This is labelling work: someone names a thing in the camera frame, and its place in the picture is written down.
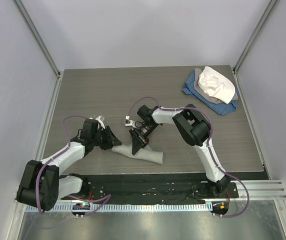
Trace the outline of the grey cloth napkin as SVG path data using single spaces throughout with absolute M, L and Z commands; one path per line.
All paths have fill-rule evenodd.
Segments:
M 136 154 L 132 154 L 132 145 L 119 145 L 111 149 L 112 152 L 124 155 L 131 159 L 144 160 L 155 164 L 163 164 L 163 152 L 153 151 L 148 145 L 141 148 Z

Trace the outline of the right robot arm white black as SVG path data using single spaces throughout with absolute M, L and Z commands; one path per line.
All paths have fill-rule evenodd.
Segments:
M 205 169 L 209 193 L 216 198 L 226 193 L 231 178 L 226 174 L 215 152 L 210 121 L 196 110 L 194 105 L 189 104 L 182 108 L 148 108 L 143 105 L 138 109 L 137 115 L 143 122 L 129 131 L 133 155 L 149 144 L 148 136 L 157 126 L 175 125 L 185 143 L 197 152 Z

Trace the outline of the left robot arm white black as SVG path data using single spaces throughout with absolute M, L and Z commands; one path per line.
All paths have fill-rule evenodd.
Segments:
M 121 144 L 100 117 L 85 119 L 82 128 L 65 147 L 47 158 L 30 160 L 26 164 L 16 200 L 37 208 L 42 214 L 51 210 L 62 198 L 87 198 L 91 191 L 87 177 L 76 173 L 63 176 L 63 172 L 85 158 L 95 147 L 106 151 Z

